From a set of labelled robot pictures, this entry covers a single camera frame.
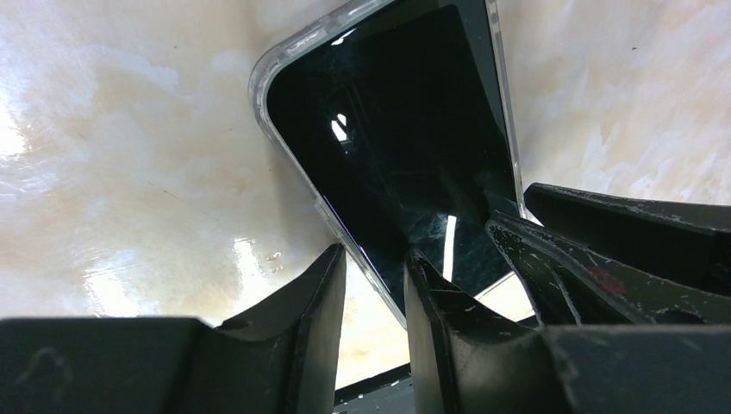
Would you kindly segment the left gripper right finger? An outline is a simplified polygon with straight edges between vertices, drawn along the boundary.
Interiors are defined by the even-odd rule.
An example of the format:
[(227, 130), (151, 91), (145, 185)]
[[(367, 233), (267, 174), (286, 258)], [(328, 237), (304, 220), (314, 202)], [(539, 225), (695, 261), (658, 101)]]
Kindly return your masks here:
[(727, 413), (725, 325), (530, 329), (412, 250), (405, 315), (419, 413)]

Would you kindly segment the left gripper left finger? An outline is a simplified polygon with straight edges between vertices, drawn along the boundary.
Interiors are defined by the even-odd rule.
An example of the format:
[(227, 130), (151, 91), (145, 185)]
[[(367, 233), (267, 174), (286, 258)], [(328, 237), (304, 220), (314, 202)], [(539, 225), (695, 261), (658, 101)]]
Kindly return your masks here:
[(4, 413), (329, 413), (346, 255), (211, 327), (192, 317), (1, 322)]

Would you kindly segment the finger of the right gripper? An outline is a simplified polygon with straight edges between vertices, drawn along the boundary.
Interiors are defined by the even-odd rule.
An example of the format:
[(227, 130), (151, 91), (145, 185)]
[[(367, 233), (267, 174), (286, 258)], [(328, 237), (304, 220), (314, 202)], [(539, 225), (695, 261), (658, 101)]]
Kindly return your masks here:
[(535, 183), (485, 229), (541, 325), (729, 324), (730, 209)]

